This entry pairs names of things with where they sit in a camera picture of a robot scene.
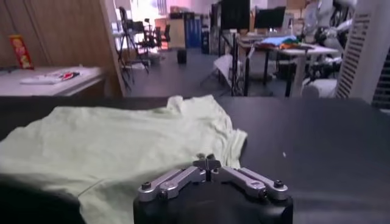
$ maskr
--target desk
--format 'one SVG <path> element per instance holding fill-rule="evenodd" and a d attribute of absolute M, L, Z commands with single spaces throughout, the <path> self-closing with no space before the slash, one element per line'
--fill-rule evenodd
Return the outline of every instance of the desk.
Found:
<path fill-rule="evenodd" d="M 0 140 L 57 106 L 146 110 L 163 107 L 166 101 L 2 97 Z M 223 97 L 217 101 L 234 128 L 248 133 L 241 165 L 288 185 L 294 223 L 390 223 L 390 117 L 355 99 Z M 15 199 L 6 191 L 0 194 L 7 196 L 1 203 Z"/>
<path fill-rule="evenodd" d="M 25 85 L 21 79 L 47 74 L 64 68 L 36 68 L 35 70 L 15 70 L 0 73 L 0 96 L 72 96 L 104 81 L 101 68 L 73 67 L 81 73 L 73 79 L 54 85 Z"/>
<path fill-rule="evenodd" d="M 315 56 L 315 55 L 333 55 L 333 54 L 338 54 L 339 51 L 336 49 L 330 49 L 327 47 L 322 47 L 318 45 L 311 45 L 311 44 L 301 44 L 303 46 L 309 46 L 312 47 L 313 49 L 304 51 L 300 49 L 285 49 L 285 50 L 280 50 L 276 49 L 278 53 L 287 55 L 287 56 L 296 56 L 297 57 L 297 68 L 296 68 L 296 73 L 295 73 L 295 78 L 294 78 L 294 84 L 292 86 L 292 96 L 293 97 L 300 97 L 302 93 L 302 85 L 303 85 L 303 80 L 305 79 L 305 67 L 306 67 L 306 61 L 307 61 L 307 56 Z M 289 86 L 291 86 L 291 79 L 289 79 L 290 82 L 287 84 L 287 90 L 286 90 L 286 95 L 289 95 Z"/>
<path fill-rule="evenodd" d="M 250 51 L 251 44 L 245 43 L 241 40 L 237 41 L 238 45 L 245 49 L 247 55 Z M 335 49 L 330 49 L 326 47 L 321 47 L 317 45 L 311 45 L 311 44 L 301 44 L 302 46 L 309 46 L 313 49 L 310 50 L 301 50 L 301 49 L 277 49 L 277 48 L 264 48 L 264 47 L 258 47 L 257 50 L 263 51 L 266 53 L 266 62 L 264 64 L 264 77 L 263 77 L 263 85 L 265 86 L 267 84 L 267 73 L 268 73 L 268 59 L 269 59 L 269 53 L 271 51 L 276 51 L 280 54 L 288 55 L 288 56 L 296 56 L 297 57 L 297 68 L 296 68 L 296 74 L 294 78 L 294 84 L 292 86 L 293 90 L 293 97 L 300 97 L 300 94 L 302 92 L 302 83 L 305 78 L 305 66 L 306 66 L 306 59 L 307 56 L 314 56 L 314 55 L 327 55 L 327 54 L 338 54 L 339 52 Z M 245 85 L 244 85 L 244 96 L 248 96 L 248 89 L 249 89 L 249 71 L 250 71 L 250 59 L 246 58 L 245 63 Z M 286 85 L 286 93 L 285 96 L 290 96 L 291 91 L 291 83 L 292 83 L 292 76 L 289 74 L 289 79 L 287 81 Z"/>

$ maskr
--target black tabletop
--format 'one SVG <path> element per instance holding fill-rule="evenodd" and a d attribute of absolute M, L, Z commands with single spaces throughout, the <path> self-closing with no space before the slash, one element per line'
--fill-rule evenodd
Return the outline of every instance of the black tabletop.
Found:
<path fill-rule="evenodd" d="M 0 139 L 56 106 L 144 110 L 166 98 L 0 98 Z M 390 117 L 360 100 L 220 98 L 248 133 L 241 165 L 283 180 L 294 223 L 390 223 Z"/>

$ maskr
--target white robot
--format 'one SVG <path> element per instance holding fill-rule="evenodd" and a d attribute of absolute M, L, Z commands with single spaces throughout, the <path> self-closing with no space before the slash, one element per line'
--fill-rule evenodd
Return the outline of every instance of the white robot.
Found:
<path fill-rule="evenodd" d="M 314 64 L 338 66 L 342 62 L 344 46 L 340 42 L 339 34 L 347 32 L 352 25 L 352 14 L 356 8 L 358 0 L 318 0 L 312 1 L 306 7 L 305 28 L 303 35 L 313 35 L 318 44 L 325 47 L 337 49 L 340 53 L 333 58 L 323 58 Z M 302 96 L 304 97 L 333 97 L 336 80 L 318 79 L 312 81 L 306 79 Z"/>

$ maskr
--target wooden wall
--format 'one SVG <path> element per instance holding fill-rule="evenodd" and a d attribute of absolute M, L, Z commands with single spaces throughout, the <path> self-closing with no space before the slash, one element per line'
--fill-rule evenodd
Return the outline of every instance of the wooden wall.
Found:
<path fill-rule="evenodd" d="M 104 0 L 0 0 L 0 20 L 0 66 L 15 64 L 8 35 L 21 34 L 35 66 L 102 67 L 123 96 Z"/>
<path fill-rule="evenodd" d="M 130 0 L 114 0 L 116 8 L 118 9 L 120 6 L 124 7 L 126 10 L 131 10 L 132 6 L 130 4 Z"/>
<path fill-rule="evenodd" d="M 166 22 L 171 25 L 169 36 L 171 41 L 168 43 L 169 48 L 185 48 L 185 27 L 184 19 L 169 19 Z"/>
<path fill-rule="evenodd" d="M 108 20 L 110 23 L 116 23 L 118 19 L 116 17 L 114 0 L 104 0 L 104 2 L 108 13 Z"/>

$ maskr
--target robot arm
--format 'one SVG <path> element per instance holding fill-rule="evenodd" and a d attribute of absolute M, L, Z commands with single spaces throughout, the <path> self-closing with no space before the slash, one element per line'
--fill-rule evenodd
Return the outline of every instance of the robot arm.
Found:
<path fill-rule="evenodd" d="M 336 28 L 336 31 L 337 33 L 338 32 L 344 32 L 344 31 L 347 31 L 349 30 L 349 28 L 351 28 L 352 26 L 352 19 L 348 19 L 347 21 L 341 23 L 337 28 Z"/>
<path fill-rule="evenodd" d="M 293 210 L 284 183 L 214 155 L 142 184 L 133 202 L 134 224 L 292 224 Z"/>
<path fill-rule="evenodd" d="M 317 8 L 318 27 L 328 27 L 333 13 L 333 0 L 320 0 Z"/>
<path fill-rule="evenodd" d="M 335 0 L 335 2 L 337 2 L 338 4 L 344 7 L 348 7 L 354 10 L 356 8 L 358 0 Z"/>

